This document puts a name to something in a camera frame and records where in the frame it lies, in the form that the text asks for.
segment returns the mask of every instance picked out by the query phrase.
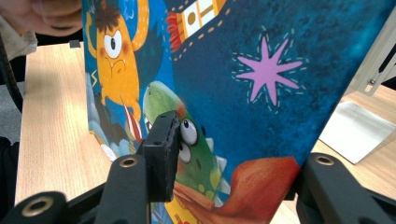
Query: illustrated book cover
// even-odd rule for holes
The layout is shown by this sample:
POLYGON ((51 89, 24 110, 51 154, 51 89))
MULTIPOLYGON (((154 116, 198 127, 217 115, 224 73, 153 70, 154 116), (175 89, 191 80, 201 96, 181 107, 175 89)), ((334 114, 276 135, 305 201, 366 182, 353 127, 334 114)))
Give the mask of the illustrated book cover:
POLYGON ((151 219, 181 224, 271 221, 396 1, 82 4, 90 132, 114 161, 177 111, 175 197, 151 219))

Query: wooden table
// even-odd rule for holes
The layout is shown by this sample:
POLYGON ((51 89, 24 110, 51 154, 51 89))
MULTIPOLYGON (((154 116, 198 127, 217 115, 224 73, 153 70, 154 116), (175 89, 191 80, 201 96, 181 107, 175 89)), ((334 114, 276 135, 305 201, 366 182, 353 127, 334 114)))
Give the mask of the wooden table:
MULTIPOLYGON (((28 56, 16 203, 44 190, 73 199, 106 181, 110 161, 88 132, 82 49, 67 44, 28 56)), ((396 124, 396 91, 343 98, 396 124)), ((352 165, 318 141, 314 151, 340 159, 366 188, 396 199, 396 140, 352 165)), ((283 202, 272 223, 299 223, 295 202, 283 202)))
POLYGON ((106 181, 110 161, 88 132, 82 49, 39 47, 27 57, 16 203, 44 190, 67 199, 106 181))

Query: metal ring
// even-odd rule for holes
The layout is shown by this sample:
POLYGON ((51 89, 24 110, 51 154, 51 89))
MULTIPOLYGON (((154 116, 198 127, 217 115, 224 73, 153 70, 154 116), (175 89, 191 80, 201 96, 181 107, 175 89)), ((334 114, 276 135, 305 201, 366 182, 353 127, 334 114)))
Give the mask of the metal ring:
POLYGON ((334 165, 334 160, 326 156, 316 156, 315 161, 322 165, 334 165))
POLYGON ((45 212, 53 205, 53 199, 48 196, 42 196, 32 200, 22 210, 24 217, 35 217, 45 212))
POLYGON ((120 161, 120 166, 124 168, 132 167, 135 166, 136 164, 137 164, 137 159, 132 157, 128 157, 120 161))

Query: finger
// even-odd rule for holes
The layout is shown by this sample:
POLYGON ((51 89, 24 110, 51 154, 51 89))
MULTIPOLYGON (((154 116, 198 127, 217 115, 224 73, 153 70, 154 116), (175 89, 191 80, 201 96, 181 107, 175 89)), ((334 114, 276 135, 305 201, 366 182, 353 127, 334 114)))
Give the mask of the finger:
POLYGON ((37 30, 37 34, 41 35, 51 35, 51 36, 66 36, 72 35, 73 33, 80 30, 80 27, 70 26, 70 27, 52 27, 49 25, 45 25, 37 30))
POLYGON ((32 0, 32 9, 41 16, 65 16, 81 10, 81 0, 32 0))
POLYGON ((44 23, 52 27, 64 28, 70 26, 82 27, 81 10, 73 14, 59 17, 43 17, 44 23))

